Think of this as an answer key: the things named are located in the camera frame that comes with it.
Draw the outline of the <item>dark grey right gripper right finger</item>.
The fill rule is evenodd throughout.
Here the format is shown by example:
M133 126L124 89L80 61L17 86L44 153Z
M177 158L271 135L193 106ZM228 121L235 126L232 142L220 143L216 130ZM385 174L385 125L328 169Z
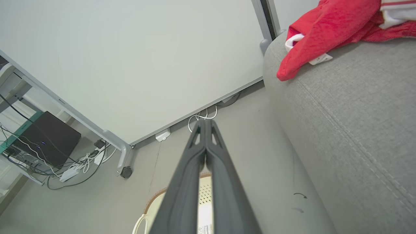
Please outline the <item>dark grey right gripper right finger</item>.
M206 163L212 174L213 225L216 234L261 234L217 124L206 122Z

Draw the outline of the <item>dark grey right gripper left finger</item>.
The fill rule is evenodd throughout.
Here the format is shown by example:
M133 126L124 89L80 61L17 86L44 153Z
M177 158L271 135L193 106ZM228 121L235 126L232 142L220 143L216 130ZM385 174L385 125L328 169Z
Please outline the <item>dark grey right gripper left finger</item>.
M199 120L153 221L150 234L196 234L199 180L205 163L205 122Z

